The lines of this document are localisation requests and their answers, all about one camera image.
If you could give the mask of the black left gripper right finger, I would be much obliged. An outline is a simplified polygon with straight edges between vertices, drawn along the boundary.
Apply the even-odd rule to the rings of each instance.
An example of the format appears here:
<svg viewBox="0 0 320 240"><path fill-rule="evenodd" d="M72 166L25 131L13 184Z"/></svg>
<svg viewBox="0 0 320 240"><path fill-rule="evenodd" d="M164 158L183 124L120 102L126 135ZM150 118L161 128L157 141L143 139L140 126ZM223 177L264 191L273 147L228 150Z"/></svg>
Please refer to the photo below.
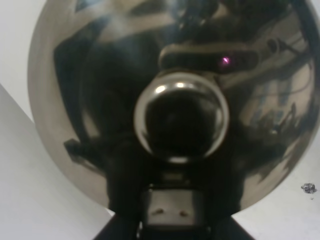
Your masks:
<svg viewBox="0 0 320 240"><path fill-rule="evenodd" d="M249 151L254 145L249 140L229 139L205 164L205 210L211 240L226 240L231 216L241 210Z"/></svg>

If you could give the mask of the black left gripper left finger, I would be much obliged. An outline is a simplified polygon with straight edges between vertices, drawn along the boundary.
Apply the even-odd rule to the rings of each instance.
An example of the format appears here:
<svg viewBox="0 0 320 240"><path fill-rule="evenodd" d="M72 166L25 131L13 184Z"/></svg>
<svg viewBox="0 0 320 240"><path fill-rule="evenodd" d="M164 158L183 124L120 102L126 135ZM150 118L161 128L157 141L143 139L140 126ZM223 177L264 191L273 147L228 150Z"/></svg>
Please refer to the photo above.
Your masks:
<svg viewBox="0 0 320 240"><path fill-rule="evenodd" d="M110 221L95 236L96 240L133 240L140 215L143 184L143 153L133 142L118 144L105 157Z"/></svg>

